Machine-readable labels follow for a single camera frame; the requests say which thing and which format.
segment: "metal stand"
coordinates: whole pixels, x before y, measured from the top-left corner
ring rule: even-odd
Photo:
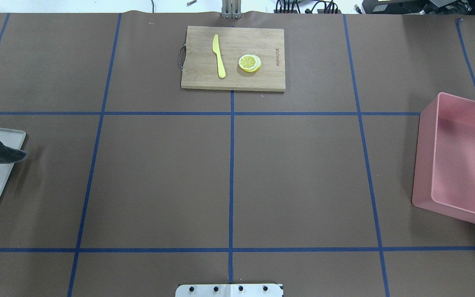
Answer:
[[[283,297],[282,284],[180,285],[175,297]]]
[[[223,19],[241,19],[241,0],[223,0]]]

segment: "pink plastic bin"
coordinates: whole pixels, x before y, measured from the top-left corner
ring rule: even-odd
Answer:
[[[412,202],[475,224],[475,101],[439,93],[421,113]]]

